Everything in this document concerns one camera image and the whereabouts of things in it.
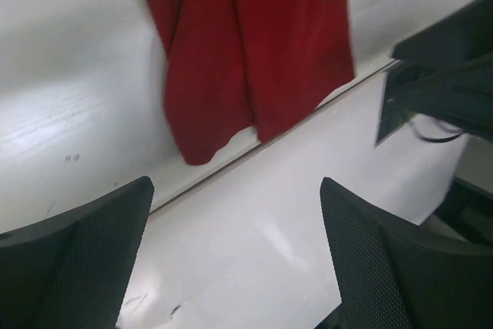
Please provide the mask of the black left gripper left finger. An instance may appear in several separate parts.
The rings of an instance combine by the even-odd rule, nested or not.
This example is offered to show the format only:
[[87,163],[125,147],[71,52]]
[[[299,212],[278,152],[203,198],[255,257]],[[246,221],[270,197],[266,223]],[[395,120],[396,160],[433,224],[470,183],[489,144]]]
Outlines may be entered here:
[[114,328],[154,185],[142,176],[1,235],[3,328]]

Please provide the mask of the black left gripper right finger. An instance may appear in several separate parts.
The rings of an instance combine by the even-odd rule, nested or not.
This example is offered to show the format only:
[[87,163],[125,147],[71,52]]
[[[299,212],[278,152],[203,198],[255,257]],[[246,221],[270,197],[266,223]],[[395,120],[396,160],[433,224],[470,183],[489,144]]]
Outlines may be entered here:
[[423,229],[331,178],[320,186],[347,328],[490,328],[492,248]]

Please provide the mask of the dark red t shirt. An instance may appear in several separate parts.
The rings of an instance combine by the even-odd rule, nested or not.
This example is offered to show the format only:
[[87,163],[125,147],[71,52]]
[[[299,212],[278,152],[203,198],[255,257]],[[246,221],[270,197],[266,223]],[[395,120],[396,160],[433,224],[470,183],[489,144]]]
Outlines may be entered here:
[[267,142],[354,78],[347,0],[146,0],[168,63],[163,108],[191,166],[239,131]]

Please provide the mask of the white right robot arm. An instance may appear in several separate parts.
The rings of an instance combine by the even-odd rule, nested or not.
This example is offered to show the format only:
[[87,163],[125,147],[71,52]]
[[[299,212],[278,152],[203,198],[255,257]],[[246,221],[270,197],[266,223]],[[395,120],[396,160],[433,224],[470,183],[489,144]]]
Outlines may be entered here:
[[402,125],[426,143],[492,140],[492,0],[474,0],[396,44],[392,56],[378,142]]

